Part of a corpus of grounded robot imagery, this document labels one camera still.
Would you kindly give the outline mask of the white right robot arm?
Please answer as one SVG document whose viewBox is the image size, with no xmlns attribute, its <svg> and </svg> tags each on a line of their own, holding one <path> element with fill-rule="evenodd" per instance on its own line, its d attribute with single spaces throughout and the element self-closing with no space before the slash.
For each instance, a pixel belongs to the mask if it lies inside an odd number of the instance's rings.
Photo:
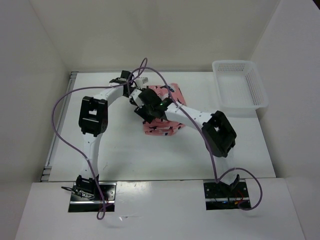
<svg viewBox="0 0 320 240">
<path fill-rule="evenodd" d="M 137 88 L 129 95 L 129 101 L 136 105 L 134 110 L 146 122 L 161 119 L 181 123 L 193 128 L 201 135 L 211 158 L 214 180 L 219 184 L 219 191 L 225 197 L 230 197 L 237 191 L 240 177 L 222 181 L 231 172 L 230 169 L 218 176 L 215 158 L 227 158 L 236 145 L 237 134 L 226 115 L 217 110 L 214 113 L 199 111 L 174 99 L 171 92 L 162 99 L 151 88 Z"/>
</svg>

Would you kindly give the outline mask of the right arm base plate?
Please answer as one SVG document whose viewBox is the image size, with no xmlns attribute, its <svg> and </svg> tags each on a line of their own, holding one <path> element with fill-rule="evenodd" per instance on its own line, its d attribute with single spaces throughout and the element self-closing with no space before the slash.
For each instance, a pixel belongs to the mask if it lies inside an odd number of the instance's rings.
<svg viewBox="0 0 320 240">
<path fill-rule="evenodd" d="M 204 197 L 206 210 L 250 209 L 251 202 L 245 181 L 240 181 L 230 190 L 229 186 L 220 182 L 204 181 Z"/>
</svg>

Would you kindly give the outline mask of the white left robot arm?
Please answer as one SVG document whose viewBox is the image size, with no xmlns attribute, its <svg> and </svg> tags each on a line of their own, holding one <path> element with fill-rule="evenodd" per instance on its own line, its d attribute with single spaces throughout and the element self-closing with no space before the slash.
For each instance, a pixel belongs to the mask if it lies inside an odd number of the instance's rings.
<svg viewBox="0 0 320 240">
<path fill-rule="evenodd" d="M 128 91 L 134 91 L 133 87 L 127 88 L 127 82 L 132 78 L 131 72 L 123 70 L 120 77 L 111 80 L 101 92 L 82 99 L 78 124 L 83 136 L 82 152 L 86 164 L 76 179 L 74 190 L 89 200 L 100 194 L 98 156 L 102 135 L 108 127 L 108 107 L 122 96 L 128 98 Z"/>
</svg>

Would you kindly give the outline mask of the white plastic basket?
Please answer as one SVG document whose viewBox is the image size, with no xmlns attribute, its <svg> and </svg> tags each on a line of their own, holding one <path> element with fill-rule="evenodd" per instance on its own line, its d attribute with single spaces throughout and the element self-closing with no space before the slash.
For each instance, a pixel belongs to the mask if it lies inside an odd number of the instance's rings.
<svg viewBox="0 0 320 240">
<path fill-rule="evenodd" d="M 212 63 L 219 105 L 222 109 L 243 113 L 269 105 L 257 66 L 248 60 L 216 60 Z"/>
</svg>

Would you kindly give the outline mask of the pink shark print shorts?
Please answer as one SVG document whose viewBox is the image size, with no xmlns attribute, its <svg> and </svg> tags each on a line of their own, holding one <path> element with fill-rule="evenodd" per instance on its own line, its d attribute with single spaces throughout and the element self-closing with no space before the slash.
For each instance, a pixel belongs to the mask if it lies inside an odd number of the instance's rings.
<svg viewBox="0 0 320 240">
<path fill-rule="evenodd" d="M 173 99 L 182 105 L 186 105 L 186 101 L 182 95 L 179 85 L 177 83 L 170 83 L 168 87 Z M 169 97 L 169 92 L 165 85 L 149 85 L 147 88 L 155 91 L 161 100 Z M 142 126 L 144 133 L 150 136 L 172 136 L 185 127 L 182 123 L 159 118 L 154 119 L 151 123 L 144 120 L 142 122 Z"/>
</svg>

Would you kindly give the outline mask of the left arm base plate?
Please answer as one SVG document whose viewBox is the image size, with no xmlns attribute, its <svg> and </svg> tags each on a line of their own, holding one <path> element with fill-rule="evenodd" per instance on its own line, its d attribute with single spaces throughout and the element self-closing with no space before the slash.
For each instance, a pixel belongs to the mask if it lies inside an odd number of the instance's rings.
<svg viewBox="0 0 320 240">
<path fill-rule="evenodd" d="M 115 211 L 115 198 L 116 198 L 115 182 L 104 182 L 100 184 L 104 200 L 106 201 L 106 212 Z M 97 213 L 103 207 L 102 197 L 97 190 L 95 194 L 87 193 L 83 190 L 76 190 L 76 184 L 70 190 L 70 201 L 68 206 L 69 213 Z"/>
</svg>

